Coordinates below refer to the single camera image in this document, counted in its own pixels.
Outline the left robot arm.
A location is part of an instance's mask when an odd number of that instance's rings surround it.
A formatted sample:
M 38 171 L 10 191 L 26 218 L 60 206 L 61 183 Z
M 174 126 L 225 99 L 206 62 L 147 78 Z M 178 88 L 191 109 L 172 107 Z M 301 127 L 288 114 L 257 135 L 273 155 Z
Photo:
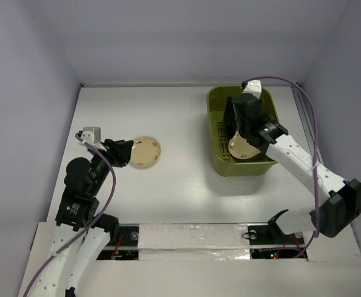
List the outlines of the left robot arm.
M 93 155 L 75 158 L 66 167 L 64 192 L 55 217 L 50 256 L 27 285 L 24 296 L 77 296 L 94 262 L 107 244 L 117 242 L 117 217 L 98 211 L 97 194 L 114 168 L 126 166 L 133 142 L 101 143 L 76 139 Z

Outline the beige plate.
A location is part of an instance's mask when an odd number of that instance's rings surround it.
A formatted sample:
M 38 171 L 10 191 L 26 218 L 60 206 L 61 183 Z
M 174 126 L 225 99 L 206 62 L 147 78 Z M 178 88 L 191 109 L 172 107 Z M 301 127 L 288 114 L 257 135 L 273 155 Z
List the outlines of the beige plate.
M 129 164 L 137 169 L 148 169 L 158 162 L 161 152 L 157 139 L 151 136 L 139 136 L 133 139 Z

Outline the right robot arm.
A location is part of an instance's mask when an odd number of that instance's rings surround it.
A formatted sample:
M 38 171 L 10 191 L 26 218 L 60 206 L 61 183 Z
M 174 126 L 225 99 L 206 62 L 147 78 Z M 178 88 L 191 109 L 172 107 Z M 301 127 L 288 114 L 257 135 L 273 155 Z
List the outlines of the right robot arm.
M 361 182 L 346 180 L 328 170 L 290 135 L 288 130 L 263 112 L 263 103 L 251 93 L 227 100 L 233 111 L 238 135 L 282 165 L 314 197 L 314 206 L 285 209 L 272 218 L 268 238 L 280 243 L 289 234 L 315 231 L 317 235 L 336 237 L 361 213 Z

